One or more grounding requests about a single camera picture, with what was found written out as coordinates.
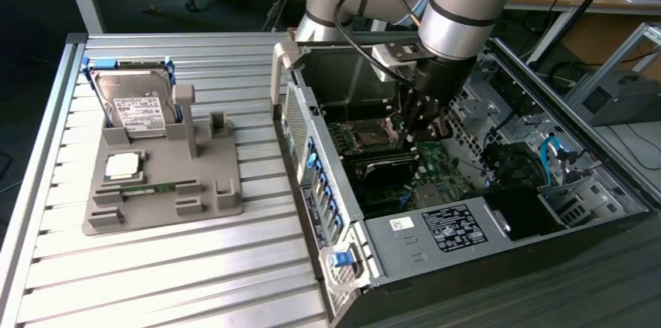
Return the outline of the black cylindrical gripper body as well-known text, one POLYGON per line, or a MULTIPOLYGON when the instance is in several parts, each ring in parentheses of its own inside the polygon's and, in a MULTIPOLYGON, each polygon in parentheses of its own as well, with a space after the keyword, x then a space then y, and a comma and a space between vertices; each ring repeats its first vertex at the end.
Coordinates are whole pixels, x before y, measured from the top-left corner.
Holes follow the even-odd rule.
POLYGON ((461 90, 476 62, 476 56, 463 60, 435 57, 416 61, 413 89, 423 99, 449 102, 461 90))

